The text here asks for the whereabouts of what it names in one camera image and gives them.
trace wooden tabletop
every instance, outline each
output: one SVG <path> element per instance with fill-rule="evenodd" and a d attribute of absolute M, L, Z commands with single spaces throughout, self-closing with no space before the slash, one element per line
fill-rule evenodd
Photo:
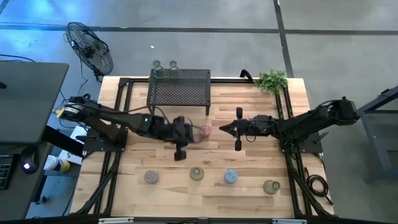
<path fill-rule="evenodd" d="M 113 108 L 119 78 L 104 78 L 99 94 L 102 105 Z M 307 112 L 310 108 L 303 79 L 289 78 L 288 82 L 294 115 Z M 130 109 L 146 105 L 147 90 L 148 83 L 134 84 Z M 125 94 L 126 90 L 121 105 L 124 104 Z M 197 126 L 207 124 L 212 128 L 208 139 L 186 147 L 187 159 L 184 161 L 174 161 L 175 146 L 130 132 L 120 161 L 112 216 L 294 217 L 285 158 L 280 152 L 278 141 L 273 137 L 260 137 L 250 143 L 243 138 L 243 150 L 236 152 L 234 138 L 218 129 L 236 118 L 237 106 L 243 108 L 244 118 L 257 114 L 277 118 L 275 97 L 270 93 L 262 93 L 255 84 L 212 84 L 208 117 L 205 116 L 205 107 L 161 107 L 170 120 L 183 115 Z M 103 152 L 94 152 L 83 161 L 71 212 L 81 208 L 97 187 L 103 157 Z M 310 174 L 325 177 L 323 166 L 314 155 L 304 154 L 303 164 Z M 200 166 L 205 171 L 201 181 L 190 178 L 189 172 L 194 166 Z M 151 169 L 159 174 L 159 181 L 155 185 L 144 181 L 145 172 Z M 238 172 L 239 179 L 235 184 L 224 182 L 227 169 Z M 275 195 L 267 195 L 262 189 L 264 181 L 268 179 L 281 183 L 281 189 Z M 300 208 L 304 212 L 302 193 L 296 186 Z M 104 191 L 102 209 L 107 194 L 108 187 Z M 317 199 L 328 212 L 333 213 L 333 207 L 325 198 Z"/>

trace fan guard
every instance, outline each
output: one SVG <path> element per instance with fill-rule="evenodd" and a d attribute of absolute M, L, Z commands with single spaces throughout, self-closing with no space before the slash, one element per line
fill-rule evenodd
<path fill-rule="evenodd" d="M 70 22 L 66 36 L 72 49 L 87 67 L 94 71 L 96 79 L 109 75 L 113 70 L 113 61 L 108 45 L 103 42 L 86 25 L 80 22 Z"/>

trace mesh shelf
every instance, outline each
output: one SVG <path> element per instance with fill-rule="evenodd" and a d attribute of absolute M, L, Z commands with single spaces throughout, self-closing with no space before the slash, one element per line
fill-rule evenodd
<path fill-rule="evenodd" d="M 210 106 L 210 70 L 182 69 L 178 79 L 150 71 L 147 105 Z"/>

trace potted plant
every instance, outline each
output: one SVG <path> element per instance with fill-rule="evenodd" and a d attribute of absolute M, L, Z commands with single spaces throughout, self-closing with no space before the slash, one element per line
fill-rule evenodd
<path fill-rule="evenodd" d="M 286 73 L 284 71 L 270 69 L 268 74 L 260 72 L 259 79 L 255 80 L 254 83 L 262 91 L 269 91 L 273 95 L 279 95 L 281 88 L 287 88 L 285 76 Z"/>

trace small glass cup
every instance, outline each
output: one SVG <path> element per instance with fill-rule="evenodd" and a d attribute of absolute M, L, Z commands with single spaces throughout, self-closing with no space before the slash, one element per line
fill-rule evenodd
<path fill-rule="evenodd" d="M 164 78 L 165 70 L 162 66 L 160 66 L 160 61 L 154 60 L 154 62 L 152 64 L 154 66 L 154 77 L 155 78 Z"/>
<path fill-rule="evenodd" d="M 177 67 L 177 62 L 175 60 L 170 61 L 170 70 L 169 70 L 169 77 L 173 79 L 180 78 L 181 71 Z"/>

